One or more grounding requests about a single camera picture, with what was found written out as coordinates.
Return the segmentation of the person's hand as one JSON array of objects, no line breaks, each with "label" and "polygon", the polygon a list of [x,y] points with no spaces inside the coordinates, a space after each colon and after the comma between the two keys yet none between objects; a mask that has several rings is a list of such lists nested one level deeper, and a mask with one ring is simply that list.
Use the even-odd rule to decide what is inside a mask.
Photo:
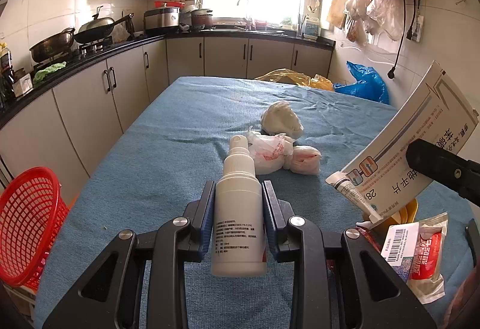
[{"label": "person's hand", "polygon": [[442,328],[479,329],[479,269],[477,267],[458,288],[445,314]]}]

